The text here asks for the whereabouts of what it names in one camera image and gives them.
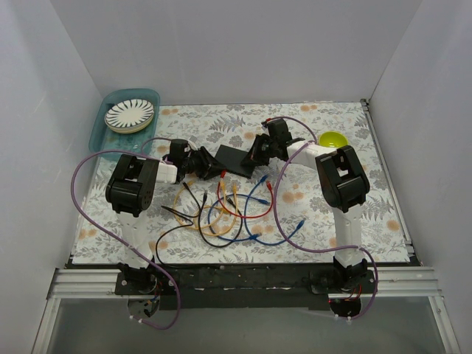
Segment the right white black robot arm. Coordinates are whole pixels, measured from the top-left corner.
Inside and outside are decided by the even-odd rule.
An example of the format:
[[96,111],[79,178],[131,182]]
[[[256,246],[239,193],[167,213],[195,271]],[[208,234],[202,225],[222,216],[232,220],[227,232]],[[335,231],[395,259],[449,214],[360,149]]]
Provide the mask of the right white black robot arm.
[[287,140],[261,134],[240,164],[263,166],[272,158],[286,164],[300,164],[318,173],[323,197],[332,208],[335,221],[333,282],[342,293],[354,291],[367,275],[367,261],[360,250],[361,206],[370,189],[354,148],[322,147],[302,138]]

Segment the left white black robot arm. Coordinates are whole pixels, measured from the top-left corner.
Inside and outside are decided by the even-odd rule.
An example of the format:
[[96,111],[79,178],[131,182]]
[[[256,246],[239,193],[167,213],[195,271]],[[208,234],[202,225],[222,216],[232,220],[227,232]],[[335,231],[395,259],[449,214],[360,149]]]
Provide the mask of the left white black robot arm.
[[187,143],[172,147],[161,161],[124,153],[120,156],[105,189],[105,198],[118,217],[122,239],[130,246],[120,268],[138,270],[131,285],[139,294],[151,294],[157,285],[156,275],[144,269],[149,266],[146,260],[153,258],[145,229],[155,185],[177,184],[192,173],[207,180],[225,169],[205,147],[194,150]]

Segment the black network switch box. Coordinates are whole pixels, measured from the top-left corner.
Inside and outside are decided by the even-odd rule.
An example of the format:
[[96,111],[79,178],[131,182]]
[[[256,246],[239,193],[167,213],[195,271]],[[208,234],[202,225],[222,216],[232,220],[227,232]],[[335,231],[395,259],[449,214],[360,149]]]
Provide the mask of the black network switch box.
[[237,148],[221,145],[215,155],[215,158],[226,168],[228,173],[235,174],[244,178],[251,178],[255,166],[242,165],[247,152]]

